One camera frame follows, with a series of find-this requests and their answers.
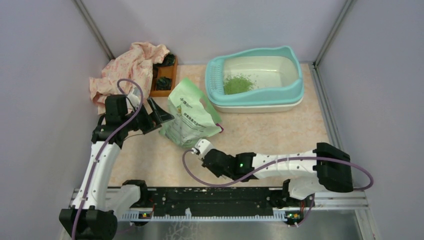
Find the green litter bag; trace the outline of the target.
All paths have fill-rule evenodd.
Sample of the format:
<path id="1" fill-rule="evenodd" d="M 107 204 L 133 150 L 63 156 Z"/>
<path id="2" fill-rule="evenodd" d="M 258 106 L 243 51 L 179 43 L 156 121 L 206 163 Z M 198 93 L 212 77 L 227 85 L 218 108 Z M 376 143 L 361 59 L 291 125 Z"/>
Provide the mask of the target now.
<path id="1" fill-rule="evenodd" d="M 208 97 L 188 78 L 180 81 L 167 99 L 174 120 L 164 123 L 159 134 L 181 148 L 192 148 L 199 139 L 219 134 L 222 119 Z"/>

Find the purple plastic scoop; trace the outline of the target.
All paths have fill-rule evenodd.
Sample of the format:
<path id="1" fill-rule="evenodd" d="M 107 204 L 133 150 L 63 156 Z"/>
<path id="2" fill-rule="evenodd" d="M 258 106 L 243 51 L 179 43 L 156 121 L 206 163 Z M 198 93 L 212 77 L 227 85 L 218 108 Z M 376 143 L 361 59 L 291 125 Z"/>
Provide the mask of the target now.
<path id="1" fill-rule="evenodd" d="M 219 123 L 216 123 L 215 125 L 220 128 L 220 132 L 219 133 L 220 134 L 223 133 L 224 128 Z"/>

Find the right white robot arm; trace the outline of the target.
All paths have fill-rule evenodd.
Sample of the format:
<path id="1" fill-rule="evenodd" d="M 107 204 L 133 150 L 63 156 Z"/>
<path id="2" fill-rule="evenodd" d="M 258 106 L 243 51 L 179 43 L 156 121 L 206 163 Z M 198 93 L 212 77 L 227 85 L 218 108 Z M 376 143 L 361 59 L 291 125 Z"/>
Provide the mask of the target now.
<path id="1" fill-rule="evenodd" d="M 216 177 L 248 182 L 270 177 L 284 180 L 281 199 L 287 206 L 320 192 L 350 193 L 354 190 L 350 156 L 342 150 L 319 142 L 316 148 L 293 154 L 269 155 L 255 152 L 235 156 L 217 150 L 201 139 L 195 144 L 202 166 Z"/>

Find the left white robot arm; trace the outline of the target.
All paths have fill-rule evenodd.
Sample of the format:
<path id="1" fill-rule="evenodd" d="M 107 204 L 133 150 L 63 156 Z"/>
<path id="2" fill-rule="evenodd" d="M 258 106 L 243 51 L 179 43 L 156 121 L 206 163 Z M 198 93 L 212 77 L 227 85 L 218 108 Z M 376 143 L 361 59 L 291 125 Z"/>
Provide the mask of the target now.
<path id="1" fill-rule="evenodd" d="M 81 187 L 69 208 L 62 209 L 59 221 L 73 240 L 112 240 L 118 219 L 134 204 L 144 207 L 150 193 L 144 180 L 126 180 L 118 193 L 106 199 L 112 168 L 129 132 L 146 135 L 159 129 L 174 116 L 152 98 L 148 112 L 135 96 L 110 95 L 91 137 L 91 153 Z"/>

